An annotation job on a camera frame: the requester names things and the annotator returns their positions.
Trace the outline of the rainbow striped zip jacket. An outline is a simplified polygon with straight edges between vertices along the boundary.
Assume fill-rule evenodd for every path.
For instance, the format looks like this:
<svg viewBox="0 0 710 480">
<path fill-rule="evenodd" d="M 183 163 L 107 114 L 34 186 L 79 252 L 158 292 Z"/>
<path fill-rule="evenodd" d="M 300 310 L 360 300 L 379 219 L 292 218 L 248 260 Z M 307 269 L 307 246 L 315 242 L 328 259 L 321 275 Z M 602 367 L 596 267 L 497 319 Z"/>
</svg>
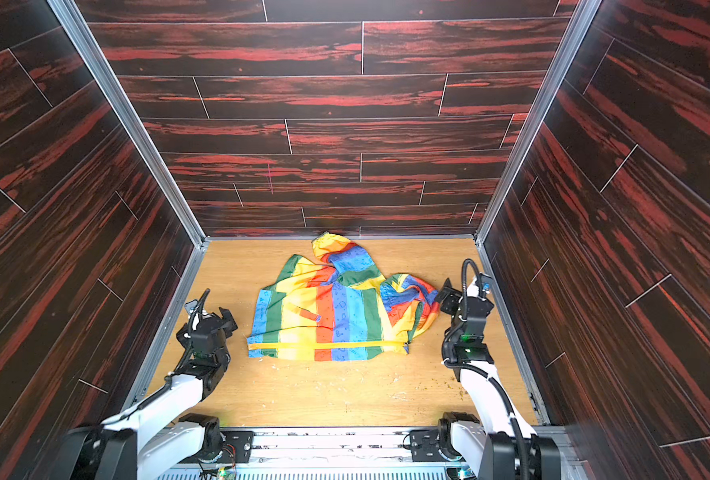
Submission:
<svg viewBox="0 0 710 480">
<path fill-rule="evenodd" d="M 364 361 L 406 354 L 438 318 L 438 290 L 401 273 L 386 277 L 367 250 L 330 232 L 294 255 L 257 298 L 247 338 L 252 358 Z"/>
</svg>

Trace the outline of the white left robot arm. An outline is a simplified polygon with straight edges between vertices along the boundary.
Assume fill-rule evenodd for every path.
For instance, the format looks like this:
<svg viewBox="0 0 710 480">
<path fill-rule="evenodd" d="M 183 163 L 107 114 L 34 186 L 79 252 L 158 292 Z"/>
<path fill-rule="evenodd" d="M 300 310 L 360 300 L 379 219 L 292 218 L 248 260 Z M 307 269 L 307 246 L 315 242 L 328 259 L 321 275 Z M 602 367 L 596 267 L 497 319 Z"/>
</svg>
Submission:
<svg viewBox="0 0 710 480">
<path fill-rule="evenodd" d="M 227 339 L 237 329 L 231 312 L 208 313 L 196 301 L 177 333 L 185 349 L 147 399 L 99 424 L 69 431 L 51 479 L 155 479 L 183 460 L 216 463 L 225 454 L 220 421 L 187 411 L 216 390 L 231 360 Z"/>
</svg>

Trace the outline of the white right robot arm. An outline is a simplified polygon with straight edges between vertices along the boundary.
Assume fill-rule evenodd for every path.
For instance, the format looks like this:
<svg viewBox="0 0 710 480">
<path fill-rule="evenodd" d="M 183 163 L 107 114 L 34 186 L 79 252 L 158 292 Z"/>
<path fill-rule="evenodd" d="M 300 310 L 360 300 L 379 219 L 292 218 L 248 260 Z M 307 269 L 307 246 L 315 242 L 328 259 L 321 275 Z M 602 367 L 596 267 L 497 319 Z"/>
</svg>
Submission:
<svg viewBox="0 0 710 480">
<path fill-rule="evenodd" d="M 447 412 L 439 421 L 439 450 L 461 458 L 476 479 L 560 479 L 556 443 L 540 436 L 518 411 L 503 384 L 484 330 L 494 304 L 489 290 L 460 291 L 447 280 L 438 296 L 451 316 L 441 346 L 443 364 L 471 397 L 474 414 Z"/>
</svg>

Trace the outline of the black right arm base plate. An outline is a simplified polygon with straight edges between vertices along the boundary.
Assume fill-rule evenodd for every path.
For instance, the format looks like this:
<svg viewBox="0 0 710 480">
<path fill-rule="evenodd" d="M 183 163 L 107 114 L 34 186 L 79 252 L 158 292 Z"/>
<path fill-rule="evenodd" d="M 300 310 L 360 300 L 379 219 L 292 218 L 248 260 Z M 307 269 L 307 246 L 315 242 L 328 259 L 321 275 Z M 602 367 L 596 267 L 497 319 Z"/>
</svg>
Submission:
<svg viewBox="0 0 710 480">
<path fill-rule="evenodd" d="M 415 463 L 451 461 L 441 450 L 438 427 L 411 430 L 404 439 L 403 447 L 410 451 Z"/>
</svg>

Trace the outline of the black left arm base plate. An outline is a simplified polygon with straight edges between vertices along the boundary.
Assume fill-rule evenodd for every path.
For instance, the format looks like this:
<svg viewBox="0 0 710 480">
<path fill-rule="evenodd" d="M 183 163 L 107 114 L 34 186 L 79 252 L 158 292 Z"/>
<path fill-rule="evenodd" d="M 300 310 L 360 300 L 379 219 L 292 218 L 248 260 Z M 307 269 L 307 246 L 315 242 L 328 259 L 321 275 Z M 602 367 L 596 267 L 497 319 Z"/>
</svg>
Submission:
<svg viewBox="0 0 710 480">
<path fill-rule="evenodd" d="M 184 465 L 247 464 L 253 451 L 255 432 L 252 430 L 222 430 L 222 443 L 209 447 L 181 461 Z"/>
</svg>

